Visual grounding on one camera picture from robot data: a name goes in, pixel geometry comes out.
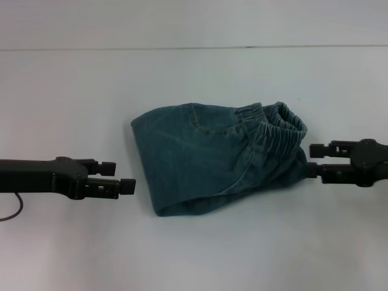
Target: elastic waistband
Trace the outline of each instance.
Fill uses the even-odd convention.
[[[252,147],[264,153],[288,155],[307,133],[302,120],[283,102],[265,107],[254,103],[237,108],[237,115]]]

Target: gathered fabric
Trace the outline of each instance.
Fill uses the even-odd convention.
[[[158,216],[205,214],[305,178],[307,127],[282,102],[162,107],[132,128]]]

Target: denim shorts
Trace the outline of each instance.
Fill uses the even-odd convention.
[[[305,177],[307,127],[285,103],[162,107],[132,128],[159,216],[204,214]]]

